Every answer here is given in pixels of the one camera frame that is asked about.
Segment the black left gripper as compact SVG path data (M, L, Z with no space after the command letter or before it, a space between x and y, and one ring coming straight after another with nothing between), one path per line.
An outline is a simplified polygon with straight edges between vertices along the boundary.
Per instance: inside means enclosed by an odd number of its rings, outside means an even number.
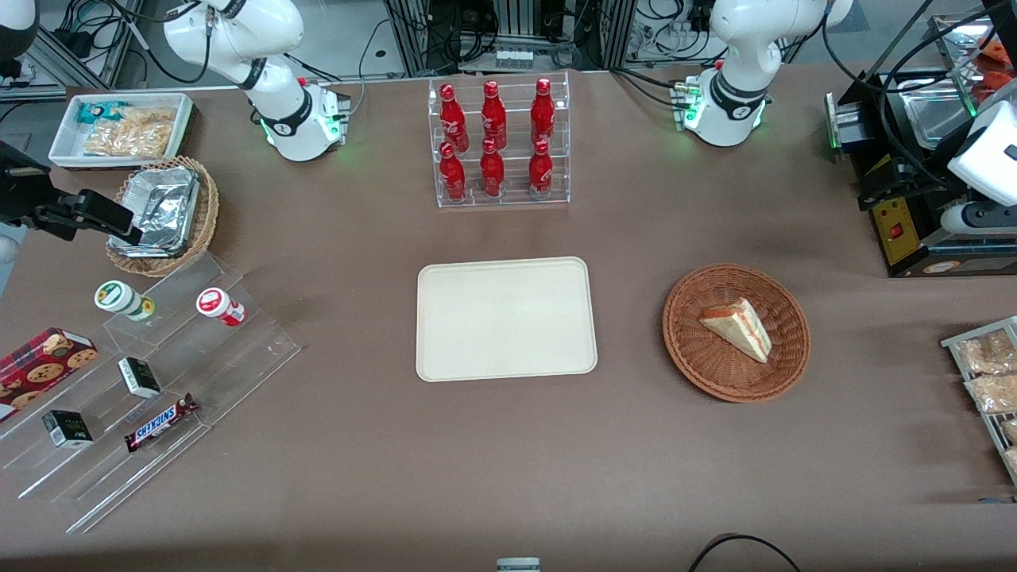
M903 187L902 161L883 158L860 178L858 210L871 211L887 199L922 199L930 210L945 210L956 201L956 180L947 172L947 163L956 152L953 135L923 148L911 135L899 138L898 153L911 167L911 180Z

